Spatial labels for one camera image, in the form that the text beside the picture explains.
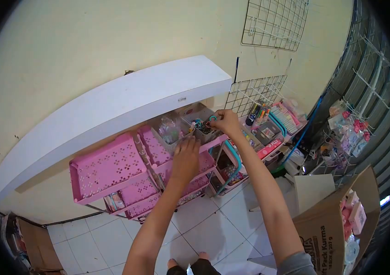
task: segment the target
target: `pink plastic rolling cart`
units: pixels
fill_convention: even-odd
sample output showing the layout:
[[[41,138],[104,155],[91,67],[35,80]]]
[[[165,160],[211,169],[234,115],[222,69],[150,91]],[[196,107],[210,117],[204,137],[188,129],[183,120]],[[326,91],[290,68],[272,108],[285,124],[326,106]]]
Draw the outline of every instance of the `pink plastic rolling cart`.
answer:
[[[161,176],[164,188],[172,172],[172,157],[144,126],[137,130],[136,142],[130,132],[117,137],[108,145],[70,162],[73,198],[76,203],[87,205],[118,192],[124,207],[112,211],[132,220],[143,221],[162,195],[160,184],[154,180]],[[178,207],[204,194],[209,184],[206,176],[216,169],[215,160],[207,150],[227,139],[221,135],[200,148],[200,169],[189,183],[178,202]]]

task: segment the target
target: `finger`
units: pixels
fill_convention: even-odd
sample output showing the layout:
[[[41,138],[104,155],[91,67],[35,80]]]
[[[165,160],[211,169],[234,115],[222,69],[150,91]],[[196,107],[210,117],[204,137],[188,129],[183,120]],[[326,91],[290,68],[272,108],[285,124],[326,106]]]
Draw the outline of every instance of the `finger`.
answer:
[[[174,156],[178,155],[178,154],[181,152],[181,144],[182,144],[182,143],[183,143],[183,142],[180,142],[180,143],[178,143],[178,144],[176,145],[175,151],[174,151],[174,153],[173,153]]]
[[[215,117],[218,117],[218,115],[224,116],[226,111],[227,111],[227,109],[219,109],[219,110],[217,110],[217,111],[215,112],[214,116],[215,116]]]
[[[201,146],[201,140],[197,140],[197,141],[195,142],[194,152],[199,152],[200,146]]]
[[[193,135],[189,139],[189,142],[187,144],[187,149],[192,151],[194,149],[194,146],[195,146],[195,136]]]
[[[210,127],[214,129],[220,129],[223,123],[224,122],[222,120],[212,120],[210,121]]]
[[[187,149],[188,144],[189,144],[189,139],[183,140],[183,141],[181,142],[181,152],[182,152],[182,151],[185,151],[185,150]]]

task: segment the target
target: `gray basket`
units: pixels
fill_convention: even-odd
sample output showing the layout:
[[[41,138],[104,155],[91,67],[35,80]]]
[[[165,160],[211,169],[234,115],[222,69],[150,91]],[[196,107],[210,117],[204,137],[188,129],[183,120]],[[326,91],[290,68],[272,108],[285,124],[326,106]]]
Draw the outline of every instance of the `gray basket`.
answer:
[[[165,150],[171,155],[173,156],[173,153],[175,152],[175,148],[177,146],[177,144],[179,142],[181,142],[182,140],[186,139],[187,137],[191,136],[194,134],[194,131],[192,131],[191,133],[188,133],[186,135],[184,135],[181,139],[177,140],[176,142],[172,143],[172,144],[167,144],[166,141],[164,141],[164,139],[159,135],[159,133],[157,132],[158,131],[158,127],[161,123],[161,118],[162,117],[168,117],[168,118],[171,118],[173,120],[181,120],[180,121],[180,125],[181,125],[181,130],[183,131],[183,133],[187,133],[189,132],[189,128],[190,128],[190,125],[187,125],[187,122],[185,122],[184,120],[182,120],[181,118],[179,118],[178,114],[174,113],[174,112],[170,112],[170,113],[165,113],[164,115],[158,117],[158,118],[155,118],[153,120],[153,122],[150,124],[151,128],[151,132],[152,132],[152,135],[154,135],[154,137],[159,141],[159,143],[165,148]]]
[[[204,104],[200,102],[193,103],[185,108],[183,111],[179,112],[182,117],[182,121],[186,122],[189,127],[191,126],[192,121],[197,118],[201,118],[203,121],[207,121],[211,116],[214,115],[214,112],[207,108]],[[197,128],[194,130],[195,137],[198,140],[201,140],[201,144],[206,144],[215,138],[219,137],[223,133],[220,130],[215,130],[210,132],[209,134],[204,134]]]

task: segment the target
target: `forearm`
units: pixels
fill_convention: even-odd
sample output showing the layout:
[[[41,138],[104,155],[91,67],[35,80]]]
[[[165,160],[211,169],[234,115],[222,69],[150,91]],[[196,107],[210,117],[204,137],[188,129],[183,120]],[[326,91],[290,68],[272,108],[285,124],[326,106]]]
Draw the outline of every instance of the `forearm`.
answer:
[[[132,243],[124,274],[153,274],[155,261],[185,184],[170,179]]]
[[[264,163],[242,135],[233,140],[246,167],[261,208],[276,263],[303,251],[302,243],[288,212],[282,192]]]

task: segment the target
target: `wire grid panel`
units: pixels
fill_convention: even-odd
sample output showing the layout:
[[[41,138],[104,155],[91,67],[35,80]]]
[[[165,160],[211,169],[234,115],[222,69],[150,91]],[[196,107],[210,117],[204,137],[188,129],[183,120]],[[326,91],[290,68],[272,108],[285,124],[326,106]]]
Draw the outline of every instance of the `wire grid panel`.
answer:
[[[305,0],[249,0],[241,42],[295,52],[307,13]]]
[[[236,82],[231,86],[225,108],[232,109],[238,117],[243,117],[248,114],[254,102],[271,106],[283,98],[280,89],[286,79],[286,75],[281,75]]]

